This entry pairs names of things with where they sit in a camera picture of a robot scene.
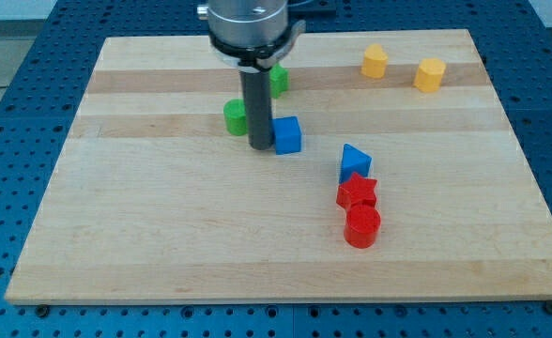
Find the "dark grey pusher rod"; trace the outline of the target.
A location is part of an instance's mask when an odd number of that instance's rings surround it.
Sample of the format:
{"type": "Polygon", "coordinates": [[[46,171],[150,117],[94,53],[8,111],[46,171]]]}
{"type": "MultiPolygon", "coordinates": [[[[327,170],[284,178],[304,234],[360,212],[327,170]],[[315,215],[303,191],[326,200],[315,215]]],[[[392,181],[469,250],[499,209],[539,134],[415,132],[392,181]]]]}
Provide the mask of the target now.
{"type": "Polygon", "coordinates": [[[256,150],[269,149],[274,142],[269,72],[241,71],[239,78],[249,144],[256,150]]]}

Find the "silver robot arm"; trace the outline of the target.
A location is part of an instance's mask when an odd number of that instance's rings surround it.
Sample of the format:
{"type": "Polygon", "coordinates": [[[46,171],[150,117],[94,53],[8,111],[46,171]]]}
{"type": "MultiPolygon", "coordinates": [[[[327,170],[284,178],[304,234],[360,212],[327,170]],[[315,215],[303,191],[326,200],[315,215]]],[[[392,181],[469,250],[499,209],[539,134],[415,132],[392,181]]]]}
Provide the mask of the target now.
{"type": "Polygon", "coordinates": [[[269,72],[290,51],[295,28],[285,0],[207,0],[195,14],[208,24],[210,43],[239,72],[249,144],[272,147],[269,72]]]}

